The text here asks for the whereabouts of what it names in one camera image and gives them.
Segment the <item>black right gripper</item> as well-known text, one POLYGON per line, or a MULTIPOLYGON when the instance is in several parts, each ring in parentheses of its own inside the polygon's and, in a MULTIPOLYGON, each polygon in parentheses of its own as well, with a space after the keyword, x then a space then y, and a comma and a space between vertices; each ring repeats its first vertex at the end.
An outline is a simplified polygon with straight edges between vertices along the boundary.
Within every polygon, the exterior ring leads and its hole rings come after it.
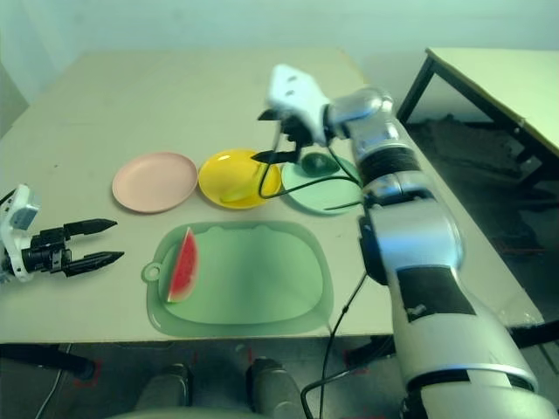
POLYGON ((266 109, 259 117, 258 121, 277 121, 280 123, 280 131, 286 136, 288 142, 294 144, 294 151, 273 151, 266 150, 258 152, 252 156, 254 161, 266 165, 297 163, 300 159, 300 151, 303 148, 314 144, 314 137, 310 129, 303 121, 293 114, 283 118, 282 112, 274 109, 266 109))

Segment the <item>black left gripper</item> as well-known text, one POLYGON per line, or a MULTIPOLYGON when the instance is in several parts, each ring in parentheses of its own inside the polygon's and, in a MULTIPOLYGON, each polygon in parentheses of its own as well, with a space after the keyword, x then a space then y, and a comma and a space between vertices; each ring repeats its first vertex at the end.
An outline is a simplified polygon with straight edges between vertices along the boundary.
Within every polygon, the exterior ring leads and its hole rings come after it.
POLYGON ((72 253, 66 248, 66 240, 77 235, 91 235, 114 227, 116 221, 94 218, 64 227, 41 230, 31 238, 30 246, 22 250, 24 267, 28 272, 63 272, 67 277, 97 271, 121 258, 124 251, 101 251, 72 261, 72 253))

